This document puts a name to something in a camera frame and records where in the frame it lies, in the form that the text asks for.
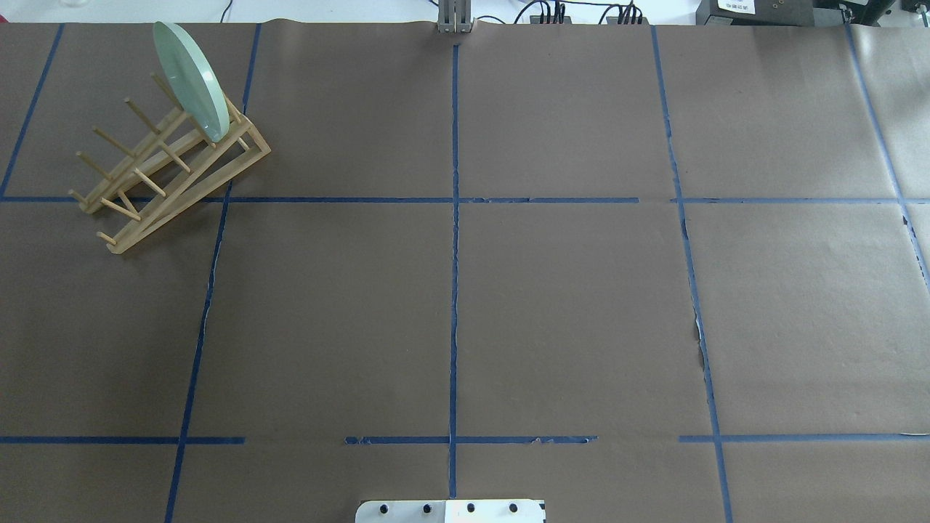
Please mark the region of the light green plate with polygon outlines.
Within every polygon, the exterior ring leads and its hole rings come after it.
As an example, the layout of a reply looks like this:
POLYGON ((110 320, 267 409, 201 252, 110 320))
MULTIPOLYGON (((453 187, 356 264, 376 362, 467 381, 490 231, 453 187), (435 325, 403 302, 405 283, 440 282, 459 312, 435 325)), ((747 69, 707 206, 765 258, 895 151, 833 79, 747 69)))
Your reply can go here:
POLYGON ((190 34, 175 23, 153 23, 155 50, 180 105, 212 142, 225 138, 230 114, 218 76, 190 34))

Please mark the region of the black box with label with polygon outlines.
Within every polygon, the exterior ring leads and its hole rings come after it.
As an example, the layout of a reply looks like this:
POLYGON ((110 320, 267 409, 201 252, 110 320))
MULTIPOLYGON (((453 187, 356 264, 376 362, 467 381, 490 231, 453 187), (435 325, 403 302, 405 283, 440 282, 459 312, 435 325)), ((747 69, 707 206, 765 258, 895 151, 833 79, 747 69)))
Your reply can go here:
POLYGON ((695 25, 833 27, 849 23, 839 7, 814 1, 701 1, 695 25))

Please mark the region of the black power strip right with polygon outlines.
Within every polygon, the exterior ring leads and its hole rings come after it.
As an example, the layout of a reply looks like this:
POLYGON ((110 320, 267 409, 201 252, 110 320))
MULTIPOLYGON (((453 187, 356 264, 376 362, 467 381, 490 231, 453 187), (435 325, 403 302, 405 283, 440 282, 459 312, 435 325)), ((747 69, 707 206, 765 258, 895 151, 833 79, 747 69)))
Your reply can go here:
POLYGON ((634 1, 627 4, 611 4, 602 13, 600 24, 607 25, 647 25, 647 17, 634 1))

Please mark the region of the black power strip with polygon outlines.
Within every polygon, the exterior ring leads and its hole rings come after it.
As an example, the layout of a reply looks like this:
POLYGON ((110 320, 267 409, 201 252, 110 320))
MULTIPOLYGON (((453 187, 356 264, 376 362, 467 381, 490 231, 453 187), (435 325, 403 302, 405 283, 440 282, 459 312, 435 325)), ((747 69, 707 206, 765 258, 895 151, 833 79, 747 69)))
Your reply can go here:
POLYGON ((562 25, 568 23, 567 3, 562 1, 532 1, 526 9, 522 10, 521 15, 525 15, 530 24, 535 25, 562 25), (528 15, 527 10, 530 6, 537 4, 539 13, 528 15))
POLYGON ((634 1, 627 4, 611 4, 602 13, 600 24, 607 25, 647 25, 647 17, 634 1))

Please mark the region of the black power strip left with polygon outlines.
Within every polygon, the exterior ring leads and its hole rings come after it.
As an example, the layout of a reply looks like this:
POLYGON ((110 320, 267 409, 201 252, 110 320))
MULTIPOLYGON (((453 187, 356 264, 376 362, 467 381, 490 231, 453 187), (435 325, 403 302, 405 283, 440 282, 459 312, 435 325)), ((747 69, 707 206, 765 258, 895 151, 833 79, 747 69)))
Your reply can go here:
POLYGON ((522 10, 521 15, 525 15, 530 24, 535 25, 562 25, 568 23, 567 3, 562 1, 532 1, 526 9, 522 10), (530 6, 537 4, 539 13, 528 15, 527 10, 530 6))

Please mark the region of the wooden dish rack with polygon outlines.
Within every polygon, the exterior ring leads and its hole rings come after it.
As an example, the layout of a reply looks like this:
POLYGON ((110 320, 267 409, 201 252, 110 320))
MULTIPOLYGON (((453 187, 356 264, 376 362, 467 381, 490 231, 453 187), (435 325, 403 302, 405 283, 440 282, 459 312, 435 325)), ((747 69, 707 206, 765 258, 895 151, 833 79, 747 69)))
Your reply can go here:
POLYGON ((222 108, 229 110, 230 130, 222 138, 212 139, 195 116, 183 109, 169 83, 156 73, 152 79, 172 103, 172 109, 158 123, 133 100, 125 99, 148 134, 134 147, 127 147, 94 126, 93 132, 123 155, 111 169, 104 169, 86 153, 76 153, 101 179, 86 195, 70 190, 70 198, 84 213, 110 209, 127 218, 116 234, 97 233, 116 254, 135 247, 270 153, 262 133, 226 95, 220 99, 222 108))

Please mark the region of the grey aluminium frame post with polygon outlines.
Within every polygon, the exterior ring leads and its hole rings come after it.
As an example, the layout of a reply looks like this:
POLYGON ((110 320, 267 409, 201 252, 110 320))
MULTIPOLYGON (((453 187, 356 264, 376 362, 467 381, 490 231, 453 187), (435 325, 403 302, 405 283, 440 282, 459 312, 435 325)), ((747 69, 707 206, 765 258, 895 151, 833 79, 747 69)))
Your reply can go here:
POLYGON ((436 0, 437 29, 441 34, 471 33, 474 29, 471 0, 436 0))

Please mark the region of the white mounting base plate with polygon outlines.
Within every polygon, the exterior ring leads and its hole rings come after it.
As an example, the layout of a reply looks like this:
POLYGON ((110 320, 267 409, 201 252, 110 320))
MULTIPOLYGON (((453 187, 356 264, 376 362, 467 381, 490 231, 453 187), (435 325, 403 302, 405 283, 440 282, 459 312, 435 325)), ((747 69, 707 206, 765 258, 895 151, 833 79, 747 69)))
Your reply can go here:
POLYGON ((369 500, 355 522, 546 522, 543 500, 369 500))

